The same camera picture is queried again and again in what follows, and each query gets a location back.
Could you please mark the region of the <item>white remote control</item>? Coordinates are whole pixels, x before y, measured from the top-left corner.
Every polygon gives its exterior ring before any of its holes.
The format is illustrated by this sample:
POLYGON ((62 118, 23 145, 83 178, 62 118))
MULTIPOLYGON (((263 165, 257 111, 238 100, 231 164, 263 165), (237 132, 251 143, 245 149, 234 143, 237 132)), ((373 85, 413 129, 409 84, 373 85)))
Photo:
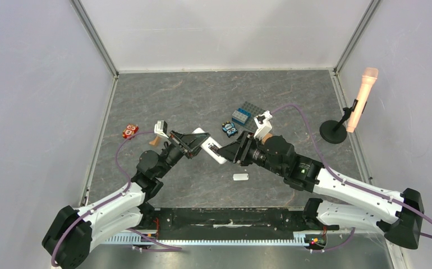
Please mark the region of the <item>white remote control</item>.
POLYGON ((211 136, 205 139, 201 144, 201 149, 204 150, 209 156, 211 156, 218 164, 225 164, 227 159, 220 156, 217 151, 222 147, 215 139, 211 136))

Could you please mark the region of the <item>white battery cover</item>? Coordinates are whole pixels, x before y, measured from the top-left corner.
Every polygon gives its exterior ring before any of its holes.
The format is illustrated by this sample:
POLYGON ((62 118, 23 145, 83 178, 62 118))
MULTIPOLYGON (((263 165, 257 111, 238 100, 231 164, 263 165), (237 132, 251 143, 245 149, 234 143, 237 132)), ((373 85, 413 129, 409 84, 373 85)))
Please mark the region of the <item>white battery cover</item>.
POLYGON ((234 181, 246 181, 248 179, 249 179, 249 175, 247 173, 233 174, 234 181))

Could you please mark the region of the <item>black battery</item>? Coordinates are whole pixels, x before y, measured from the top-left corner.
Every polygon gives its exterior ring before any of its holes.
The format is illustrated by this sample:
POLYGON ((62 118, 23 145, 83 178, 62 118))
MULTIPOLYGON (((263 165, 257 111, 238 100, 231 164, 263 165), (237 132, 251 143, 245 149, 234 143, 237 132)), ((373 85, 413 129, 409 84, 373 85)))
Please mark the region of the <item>black battery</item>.
POLYGON ((216 146, 216 145, 210 145, 210 146, 209 146, 209 149, 210 149, 212 152, 214 152, 215 154, 218 154, 218 150, 219 150, 219 147, 218 147, 218 146, 216 146))

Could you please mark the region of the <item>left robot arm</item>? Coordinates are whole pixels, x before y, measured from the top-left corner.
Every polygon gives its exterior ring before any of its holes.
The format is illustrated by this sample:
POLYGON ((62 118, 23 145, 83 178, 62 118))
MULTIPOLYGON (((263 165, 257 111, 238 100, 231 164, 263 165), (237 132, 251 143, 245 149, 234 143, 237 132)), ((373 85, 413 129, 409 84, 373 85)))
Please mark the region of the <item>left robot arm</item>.
POLYGON ((162 188, 161 179, 183 157, 195 157, 209 137, 207 132, 171 131, 161 152, 147 150, 140 155, 136 174, 123 187, 88 206, 60 209, 42 240, 51 265, 76 268, 96 246, 120 231, 151 227, 154 214, 143 207, 162 188))

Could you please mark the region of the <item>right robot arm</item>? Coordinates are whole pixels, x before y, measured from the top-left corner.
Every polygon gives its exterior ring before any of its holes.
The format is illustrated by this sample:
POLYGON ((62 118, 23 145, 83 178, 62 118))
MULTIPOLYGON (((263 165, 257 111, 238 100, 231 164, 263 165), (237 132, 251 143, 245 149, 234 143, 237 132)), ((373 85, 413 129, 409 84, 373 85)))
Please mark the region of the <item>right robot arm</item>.
POLYGON ((406 188, 390 191, 365 184, 328 168, 319 161, 295 152, 293 144, 282 136, 265 142, 244 131, 234 142, 217 149, 217 154, 240 166, 255 164, 283 178, 297 191, 307 191, 347 202, 353 215, 325 202, 308 202, 302 213, 303 224, 316 229, 321 224, 347 225, 372 229, 400 247, 417 249, 421 236, 423 212, 420 192, 406 188))

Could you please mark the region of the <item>grey lego baseplate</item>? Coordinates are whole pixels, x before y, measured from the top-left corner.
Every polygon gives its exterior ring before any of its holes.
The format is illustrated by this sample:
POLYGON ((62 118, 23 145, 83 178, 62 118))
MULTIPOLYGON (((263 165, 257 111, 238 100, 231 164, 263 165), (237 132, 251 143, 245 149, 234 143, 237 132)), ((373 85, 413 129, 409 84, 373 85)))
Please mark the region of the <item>grey lego baseplate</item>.
POLYGON ((245 101, 242 106, 238 108, 238 110, 245 110, 246 112, 251 114, 251 118, 248 119, 245 124, 241 126, 250 132, 255 132, 257 130, 257 125, 254 121, 254 118, 259 114, 263 114, 265 112, 265 109, 262 109, 248 101, 245 101))

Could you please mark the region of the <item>grey lego brick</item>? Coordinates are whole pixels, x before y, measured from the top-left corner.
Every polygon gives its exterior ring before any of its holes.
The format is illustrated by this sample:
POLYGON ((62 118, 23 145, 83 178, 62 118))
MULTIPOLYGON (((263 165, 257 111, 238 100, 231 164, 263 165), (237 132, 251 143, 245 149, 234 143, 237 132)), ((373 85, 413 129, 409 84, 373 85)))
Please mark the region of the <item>grey lego brick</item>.
POLYGON ((232 121, 242 126, 246 124, 248 118, 249 117, 246 114, 241 113, 238 110, 235 110, 232 114, 232 121))

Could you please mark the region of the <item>large wooden block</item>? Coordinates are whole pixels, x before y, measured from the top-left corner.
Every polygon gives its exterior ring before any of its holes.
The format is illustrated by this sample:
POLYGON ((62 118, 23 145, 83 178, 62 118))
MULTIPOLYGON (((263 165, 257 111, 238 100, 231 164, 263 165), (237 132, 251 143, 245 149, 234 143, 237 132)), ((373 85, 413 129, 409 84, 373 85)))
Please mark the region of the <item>large wooden block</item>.
POLYGON ((161 142, 162 138, 160 136, 156 136, 152 141, 149 142, 151 146, 158 146, 161 142))

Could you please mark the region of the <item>small brown wooden block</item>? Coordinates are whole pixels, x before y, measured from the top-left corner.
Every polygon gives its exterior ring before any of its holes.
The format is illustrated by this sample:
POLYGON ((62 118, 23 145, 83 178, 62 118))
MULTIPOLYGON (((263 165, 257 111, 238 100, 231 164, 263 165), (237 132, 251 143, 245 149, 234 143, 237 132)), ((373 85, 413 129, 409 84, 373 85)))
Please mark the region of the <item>small brown wooden block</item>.
POLYGON ((271 133, 266 134, 263 138, 262 138, 262 143, 265 143, 269 138, 271 138, 273 135, 271 133))

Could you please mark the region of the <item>blue lego brick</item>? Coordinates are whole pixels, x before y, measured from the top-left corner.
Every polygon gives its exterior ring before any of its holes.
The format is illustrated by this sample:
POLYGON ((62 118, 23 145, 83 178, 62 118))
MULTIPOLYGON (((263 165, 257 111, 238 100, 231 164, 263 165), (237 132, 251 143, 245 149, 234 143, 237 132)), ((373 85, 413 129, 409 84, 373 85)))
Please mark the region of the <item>blue lego brick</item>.
POLYGON ((250 117, 251 117, 251 113, 242 109, 242 108, 238 108, 236 110, 237 114, 237 118, 241 121, 241 122, 246 122, 250 117))

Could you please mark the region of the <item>red owl toy block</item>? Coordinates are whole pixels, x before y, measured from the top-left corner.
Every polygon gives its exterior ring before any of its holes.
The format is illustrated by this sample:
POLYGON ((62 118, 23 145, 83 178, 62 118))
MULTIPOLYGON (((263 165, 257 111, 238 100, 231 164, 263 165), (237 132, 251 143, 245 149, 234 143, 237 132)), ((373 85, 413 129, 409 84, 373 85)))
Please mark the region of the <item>red owl toy block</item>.
POLYGON ((128 124, 127 126, 126 126, 126 128, 123 130, 123 132, 122 132, 122 137, 124 138, 124 139, 128 139, 128 138, 130 138, 131 136, 133 136, 137 131, 139 130, 139 127, 138 127, 138 125, 135 125, 135 124, 128 124))

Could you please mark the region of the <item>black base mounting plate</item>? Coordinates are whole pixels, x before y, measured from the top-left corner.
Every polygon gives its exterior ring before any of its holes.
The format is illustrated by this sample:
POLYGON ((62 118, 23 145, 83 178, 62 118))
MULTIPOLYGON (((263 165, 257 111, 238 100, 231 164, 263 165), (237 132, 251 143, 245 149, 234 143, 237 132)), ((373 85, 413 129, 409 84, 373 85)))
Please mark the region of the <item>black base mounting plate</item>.
POLYGON ((139 230, 156 230, 163 240, 291 239, 294 232, 333 231, 300 208, 210 207, 156 208, 148 211, 139 230))

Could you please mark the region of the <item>black microphone stand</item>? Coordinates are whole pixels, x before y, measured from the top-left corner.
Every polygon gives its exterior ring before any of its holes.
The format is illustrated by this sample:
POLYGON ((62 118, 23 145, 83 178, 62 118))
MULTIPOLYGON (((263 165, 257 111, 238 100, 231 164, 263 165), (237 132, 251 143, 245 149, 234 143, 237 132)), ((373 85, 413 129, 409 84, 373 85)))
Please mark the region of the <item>black microphone stand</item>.
POLYGON ((351 107, 344 107, 342 109, 343 116, 339 121, 327 120, 321 124, 319 133, 325 141, 332 144, 339 144, 347 138, 348 132, 354 132, 367 104, 366 101, 359 113, 352 117, 351 114, 356 112, 359 107, 358 102, 359 101, 355 99, 351 107))

